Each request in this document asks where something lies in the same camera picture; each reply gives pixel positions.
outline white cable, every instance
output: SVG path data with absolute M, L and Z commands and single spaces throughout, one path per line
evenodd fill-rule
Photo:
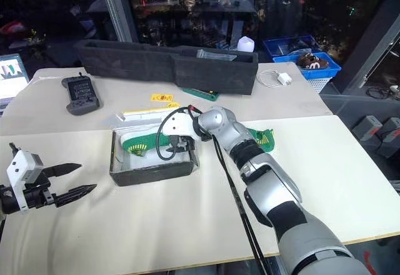
M 267 76 L 268 78 L 270 78 L 270 80 L 271 78 L 274 78 L 276 84 L 270 84 L 267 83 L 266 81 L 263 81 L 263 76 L 264 77 Z M 263 86 L 266 86 L 267 88 L 278 88 L 282 86 L 282 84 L 278 81 L 278 76 L 279 73 L 276 70 L 264 70 L 263 72 L 257 74 L 257 81 L 261 83 Z

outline handheld controller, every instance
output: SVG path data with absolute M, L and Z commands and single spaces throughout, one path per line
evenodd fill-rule
M 87 114 L 99 108 L 99 99 L 89 77 L 79 72 L 79 76 L 64 78 L 61 84 L 68 90 L 71 101 L 66 108 L 74 116 Z

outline gray box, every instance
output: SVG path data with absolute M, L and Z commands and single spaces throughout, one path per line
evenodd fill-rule
M 170 161 L 163 161 L 158 157 L 153 162 L 143 160 L 123 149 L 120 137 L 129 130 L 135 130 L 136 126 L 117 128 L 112 130 L 110 175 L 118 186 L 130 186 L 132 184 L 151 183 L 165 179 L 190 175 L 196 168 L 193 158 L 188 152 L 180 152 Z M 161 149 L 162 155 L 170 153 Z
M 378 138 L 377 134 L 373 135 L 371 139 L 368 139 L 367 141 L 359 141 L 359 143 L 365 149 L 365 151 L 376 151 L 382 145 L 382 142 Z
M 83 40 L 75 49 L 87 73 L 93 76 L 175 83 L 181 88 L 251 95 L 258 70 L 255 52 L 204 47 L 159 47 L 131 42 Z M 232 54 L 233 61 L 197 57 L 203 49 Z
M 360 140 L 367 141 L 382 128 L 382 123 L 374 116 L 366 116 L 361 122 L 353 128 L 352 133 Z
M 393 146 L 392 143 L 382 143 L 377 153 L 385 158 L 390 158 L 399 150 L 399 146 Z
M 377 133 L 384 143 L 392 142 L 400 134 L 400 119 L 391 117 Z

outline white charger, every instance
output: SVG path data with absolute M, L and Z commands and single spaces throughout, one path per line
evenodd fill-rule
M 257 74 L 257 80 L 267 88 L 278 88 L 279 86 L 287 86 L 292 83 L 292 78 L 288 73 L 279 73 L 275 70 L 264 70 Z
M 277 80 L 283 85 L 287 86 L 288 84 L 292 83 L 292 77 L 289 76 L 288 73 L 279 73 L 279 76 L 277 77 Z

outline yellow card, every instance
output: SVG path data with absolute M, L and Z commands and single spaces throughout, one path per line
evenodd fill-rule
M 171 103 L 168 103 L 166 107 L 167 108 L 180 108 L 181 105 L 178 102 L 171 102 Z
M 151 101 L 171 102 L 173 100 L 173 97 L 173 95 L 167 94 L 153 94 L 151 95 Z

